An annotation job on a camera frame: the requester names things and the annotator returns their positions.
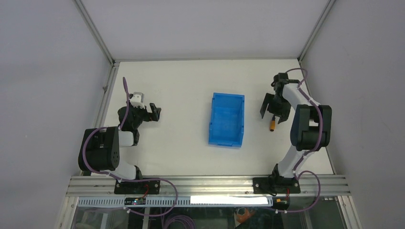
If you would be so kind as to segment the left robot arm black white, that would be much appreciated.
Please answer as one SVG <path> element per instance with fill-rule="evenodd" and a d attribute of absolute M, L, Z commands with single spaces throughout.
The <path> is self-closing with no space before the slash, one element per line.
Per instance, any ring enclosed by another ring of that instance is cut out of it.
<path fill-rule="evenodd" d="M 119 182 L 125 181 L 125 187 L 132 194 L 143 190 L 144 181 L 136 165 L 121 159 L 120 149 L 137 146 L 138 128 L 143 122 L 157 122 L 161 108 L 154 103 L 147 108 L 124 106 L 117 112 L 122 126 L 87 129 L 78 156 L 78 165 L 82 171 L 111 176 Z"/>

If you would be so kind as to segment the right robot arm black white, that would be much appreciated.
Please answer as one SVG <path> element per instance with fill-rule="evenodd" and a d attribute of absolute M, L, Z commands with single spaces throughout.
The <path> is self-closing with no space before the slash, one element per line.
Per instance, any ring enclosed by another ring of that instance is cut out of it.
<path fill-rule="evenodd" d="M 265 95 L 260 109 L 262 117 L 269 112 L 279 118 L 279 123 L 288 120 L 291 110 L 295 112 L 290 130 L 291 147 L 268 177 L 270 189 L 275 193 L 294 186 L 302 164 L 330 142 L 332 108 L 316 102 L 301 85 L 301 81 L 289 79 L 288 73 L 278 73 L 271 84 L 274 94 Z"/>

